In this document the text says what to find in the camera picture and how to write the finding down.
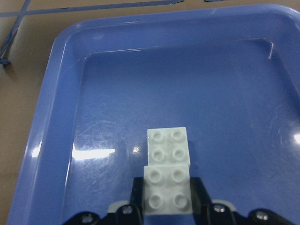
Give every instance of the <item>blue tape strip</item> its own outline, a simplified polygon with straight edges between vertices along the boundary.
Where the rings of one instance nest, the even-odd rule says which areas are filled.
[[[53,9],[40,9],[27,11],[31,0],[26,0],[22,6],[20,12],[12,13],[0,13],[0,17],[18,16],[9,35],[7,36],[3,46],[0,50],[0,57],[5,53],[11,42],[13,41],[15,34],[17,33],[22,19],[26,15],[37,14],[49,14],[49,13],[65,13],[65,12],[77,12],[87,10],[99,10],[99,9],[112,9],[112,8],[132,8],[132,7],[145,7],[145,6],[162,6],[173,5],[184,0],[159,0],[159,1],[146,1],[146,2],[133,2],[133,3],[121,3],[121,4],[109,4],[109,5],[97,5],[97,6],[82,6],[82,7],[68,7],[68,8],[53,8]],[[0,64],[7,65],[9,63],[6,59],[0,58]]]

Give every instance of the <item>white lego block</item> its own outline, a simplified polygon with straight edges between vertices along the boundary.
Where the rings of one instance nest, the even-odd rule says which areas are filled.
[[[148,129],[148,165],[190,165],[185,127]]]
[[[144,214],[192,213],[188,165],[144,167]]]

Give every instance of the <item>screw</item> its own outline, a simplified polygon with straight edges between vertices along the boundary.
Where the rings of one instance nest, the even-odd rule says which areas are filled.
[[[132,213],[132,207],[130,205],[126,205],[122,208],[123,214],[131,214]]]
[[[260,220],[268,220],[269,219],[268,215],[262,211],[257,211],[255,216],[256,216],[256,218],[258,218]]]
[[[91,223],[91,222],[93,222],[93,216],[91,215],[91,214],[86,214],[86,215],[83,215],[82,216],[82,223],[83,224],[89,224],[89,223]]]
[[[215,204],[214,210],[216,212],[225,212],[225,207],[223,205],[220,205],[220,204]]]

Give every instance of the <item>blue tray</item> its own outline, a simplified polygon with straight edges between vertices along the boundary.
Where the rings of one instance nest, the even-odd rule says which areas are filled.
[[[187,127],[190,174],[213,199],[300,224],[299,43],[300,14],[277,5],[67,28],[53,45],[8,224],[103,217],[143,176],[147,129],[167,127]],[[192,220],[175,217],[164,219]]]

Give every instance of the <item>white toy brick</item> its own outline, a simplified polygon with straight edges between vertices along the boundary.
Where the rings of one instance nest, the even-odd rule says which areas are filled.
[[[148,129],[148,165],[190,165],[185,127]]]
[[[188,165],[144,167],[144,214],[192,213]]]

